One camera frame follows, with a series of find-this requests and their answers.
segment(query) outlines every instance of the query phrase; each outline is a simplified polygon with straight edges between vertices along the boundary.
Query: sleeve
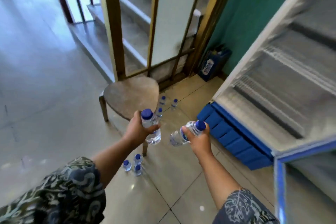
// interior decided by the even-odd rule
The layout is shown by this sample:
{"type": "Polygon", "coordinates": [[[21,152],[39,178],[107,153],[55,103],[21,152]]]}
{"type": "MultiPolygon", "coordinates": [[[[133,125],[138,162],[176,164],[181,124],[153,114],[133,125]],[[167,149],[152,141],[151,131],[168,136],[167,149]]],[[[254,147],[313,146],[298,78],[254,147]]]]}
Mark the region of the sleeve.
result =
{"type": "Polygon", "coordinates": [[[228,196],[213,224],[251,223],[278,224],[275,216],[247,189],[236,190],[228,196]]]}
{"type": "Polygon", "coordinates": [[[0,208],[2,221],[100,223],[106,196],[92,160],[79,157],[46,176],[40,185],[0,208]]]}

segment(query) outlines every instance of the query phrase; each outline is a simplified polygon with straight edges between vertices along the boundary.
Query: chair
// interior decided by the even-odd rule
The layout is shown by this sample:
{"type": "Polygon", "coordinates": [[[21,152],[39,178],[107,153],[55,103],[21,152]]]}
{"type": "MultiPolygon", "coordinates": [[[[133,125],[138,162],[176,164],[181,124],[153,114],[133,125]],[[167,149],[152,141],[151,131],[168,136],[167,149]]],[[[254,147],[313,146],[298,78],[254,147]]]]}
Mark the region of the chair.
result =
{"type": "MultiPolygon", "coordinates": [[[[131,120],[136,110],[146,108],[155,111],[159,100],[159,85],[149,77],[132,77],[108,85],[99,96],[104,120],[108,121],[106,104],[118,115],[131,120]]],[[[147,155],[148,143],[142,145],[142,155],[147,155]]]]}

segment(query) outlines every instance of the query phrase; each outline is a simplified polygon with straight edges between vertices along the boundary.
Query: person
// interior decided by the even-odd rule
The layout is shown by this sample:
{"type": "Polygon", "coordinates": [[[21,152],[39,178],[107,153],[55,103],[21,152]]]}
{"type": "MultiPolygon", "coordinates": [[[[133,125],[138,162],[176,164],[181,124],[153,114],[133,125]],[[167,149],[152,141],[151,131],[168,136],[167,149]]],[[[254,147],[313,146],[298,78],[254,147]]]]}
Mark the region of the person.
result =
{"type": "MultiPolygon", "coordinates": [[[[0,208],[0,223],[100,223],[106,207],[104,189],[123,161],[160,125],[144,128],[135,112],[120,141],[94,158],[79,157],[46,176],[12,203],[0,208]]],[[[212,154],[209,127],[196,137],[182,128],[199,160],[219,210],[213,223],[278,223],[268,209],[212,154]]]]}

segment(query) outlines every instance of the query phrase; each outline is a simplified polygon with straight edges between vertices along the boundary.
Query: water bottle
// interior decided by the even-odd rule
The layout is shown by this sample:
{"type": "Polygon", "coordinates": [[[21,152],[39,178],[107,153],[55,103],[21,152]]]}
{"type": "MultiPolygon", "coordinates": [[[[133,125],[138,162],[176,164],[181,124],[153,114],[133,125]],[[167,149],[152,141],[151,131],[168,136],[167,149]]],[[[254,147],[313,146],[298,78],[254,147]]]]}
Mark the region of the water bottle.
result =
{"type": "Polygon", "coordinates": [[[135,157],[134,157],[134,164],[137,166],[137,165],[140,165],[142,163],[142,157],[140,154],[136,154],[135,157]]]}
{"type": "Polygon", "coordinates": [[[176,107],[177,107],[177,98],[175,98],[171,103],[170,110],[174,111],[176,107]]]}
{"type": "Polygon", "coordinates": [[[129,162],[128,160],[124,160],[123,168],[126,172],[130,171],[132,168],[132,163],[129,162]]]}
{"type": "Polygon", "coordinates": [[[157,111],[156,111],[156,116],[158,117],[158,118],[161,118],[162,117],[162,114],[163,114],[163,112],[162,112],[162,108],[160,107],[157,111]]]}
{"type": "MultiPolygon", "coordinates": [[[[202,131],[205,129],[205,123],[204,121],[189,121],[185,125],[195,136],[199,136],[202,134],[202,131]]],[[[173,132],[170,135],[170,142],[174,146],[180,146],[184,145],[186,143],[189,143],[189,140],[187,139],[186,135],[183,133],[182,128],[179,130],[173,132]]]]}
{"type": "Polygon", "coordinates": [[[162,96],[159,100],[159,105],[164,106],[166,103],[166,96],[162,96]]]}
{"type": "MultiPolygon", "coordinates": [[[[142,125],[144,128],[149,128],[152,125],[158,124],[159,120],[156,117],[155,114],[150,109],[145,109],[141,112],[141,120],[142,125]]],[[[152,134],[148,135],[146,137],[146,141],[149,144],[158,144],[161,140],[161,131],[158,129],[157,131],[154,131],[152,134]]]]}
{"type": "Polygon", "coordinates": [[[134,168],[134,175],[135,176],[139,176],[139,175],[141,175],[142,174],[142,168],[141,168],[141,165],[137,165],[137,166],[135,166],[135,168],[134,168]]]}

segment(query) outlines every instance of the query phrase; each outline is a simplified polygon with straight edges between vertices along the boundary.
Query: green wall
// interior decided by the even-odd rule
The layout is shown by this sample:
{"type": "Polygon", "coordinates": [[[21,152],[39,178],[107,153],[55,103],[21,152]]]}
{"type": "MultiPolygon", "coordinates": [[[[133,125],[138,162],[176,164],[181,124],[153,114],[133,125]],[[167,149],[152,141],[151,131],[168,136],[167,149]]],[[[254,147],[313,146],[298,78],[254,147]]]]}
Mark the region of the green wall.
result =
{"type": "Polygon", "coordinates": [[[285,0],[228,0],[207,49],[225,43],[232,56],[223,68],[229,74],[285,0]]]}

